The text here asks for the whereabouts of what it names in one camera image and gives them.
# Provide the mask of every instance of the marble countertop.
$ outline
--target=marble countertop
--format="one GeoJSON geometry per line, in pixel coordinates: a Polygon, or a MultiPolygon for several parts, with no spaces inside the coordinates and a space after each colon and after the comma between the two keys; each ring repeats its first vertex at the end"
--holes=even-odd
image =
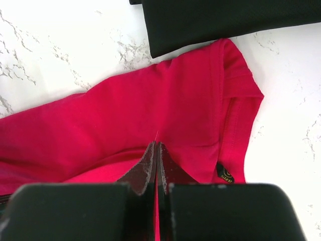
{"type": "MultiPolygon", "coordinates": [[[[280,186],[307,240],[321,240],[321,24],[232,41],[265,95],[246,154],[246,179],[280,186]]],[[[151,59],[142,8],[128,0],[3,0],[0,118],[202,45],[151,59]]]]}

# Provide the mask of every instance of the white marble surface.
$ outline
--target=white marble surface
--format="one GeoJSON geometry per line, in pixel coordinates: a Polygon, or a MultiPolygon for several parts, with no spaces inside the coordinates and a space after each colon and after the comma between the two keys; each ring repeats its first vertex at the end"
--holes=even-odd
{"type": "MultiPolygon", "coordinates": [[[[151,59],[142,8],[128,0],[1,0],[0,15],[0,117],[200,46],[151,59]]],[[[321,240],[321,24],[232,40],[265,95],[247,181],[279,185],[307,240],[321,240]]]]}

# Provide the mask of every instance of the red fabric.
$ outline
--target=red fabric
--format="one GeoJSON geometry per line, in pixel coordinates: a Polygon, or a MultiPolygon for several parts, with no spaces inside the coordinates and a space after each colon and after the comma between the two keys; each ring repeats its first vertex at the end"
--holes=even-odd
{"type": "Polygon", "coordinates": [[[33,182],[113,182],[163,142],[201,183],[244,183],[263,95],[228,39],[0,119],[0,195],[33,182]]]}

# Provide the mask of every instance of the black size label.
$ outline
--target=black size label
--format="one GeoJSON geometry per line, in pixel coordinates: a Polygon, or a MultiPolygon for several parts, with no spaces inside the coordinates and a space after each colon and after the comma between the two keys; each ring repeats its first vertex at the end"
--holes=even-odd
{"type": "Polygon", "coordinates": [[[234,177],[231,173],[226,170],[226,168],[221,164],[217,163],[216,165],[217,175],[229,183],[234,183],[234,177]]]}

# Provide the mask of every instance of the black garment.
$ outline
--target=black garment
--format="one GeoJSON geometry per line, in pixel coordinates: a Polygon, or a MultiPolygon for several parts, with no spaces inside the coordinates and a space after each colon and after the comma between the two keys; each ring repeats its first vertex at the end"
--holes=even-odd
{"type": "Polygon", "coordinates": [[[142,5],[153,58],[189,44],[321,22],[321,0],[142,0],[142,5]]]}

